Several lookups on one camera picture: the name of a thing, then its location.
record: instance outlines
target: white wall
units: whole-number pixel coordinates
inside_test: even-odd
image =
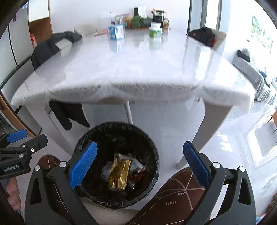
[[[164,9],[168,12],[170,27],[187,33],[189,0],[49,0],[50,19],[53,32],[73,31],[74,26],[91,23],[99,26],[102,13],[113,11],[116,14],[130,13],[134,15],[134,7],[146,6],[146,13],[152,17],[152,8]]]
[[[29,22],[49,17],[48,0],[29,0]]]

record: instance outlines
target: trash can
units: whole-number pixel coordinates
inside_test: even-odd
[[[80,185],[90,200],[107,208],[120,209],[137,203],[150,193],[158,180],[160,163],[157,148],[146,133],[127,123],[103,123],[79,140],[74,153],[81,152],[90,141],[97,143],[98,153]],[[131,153],[145,166],[147,173],[134,190],[109,190],[108,183],[102,179],[102,168],[108,161],[114,161],[114,153]]]

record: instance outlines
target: tissue box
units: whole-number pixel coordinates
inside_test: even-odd
[[[109,26],[109,35],[111,40],[124,39],[124,28],[123,25]]]

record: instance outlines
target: bolt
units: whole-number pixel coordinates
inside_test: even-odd
[[[245,171],[245,168],[244,168],[244,167],[240,167],[240,171],[241,171],[241,172],[244,172],[244,171]]]
[[[214,166],[214,168],[219,168],[220,167],[220,164],[218,162],[214,162],[212,165]]]
[[[61,162],[61,163],[60,163],[60,167],[61,167],[61,168],[66,167],[66,162]]]
[[[36,166],[35,171],[39,171],[39,170],[40,170],[40,166]]]

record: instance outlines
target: cabinet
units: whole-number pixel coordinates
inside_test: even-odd
[[[20,64],[34,50],[28,26],[28,9],[20,8],[16,13],[16,21],[11,21],[9,26],[12,50],[17,64]]]
[[[0,84],[15,67],[16,63],[12,54],[7,28],[0,39]]]

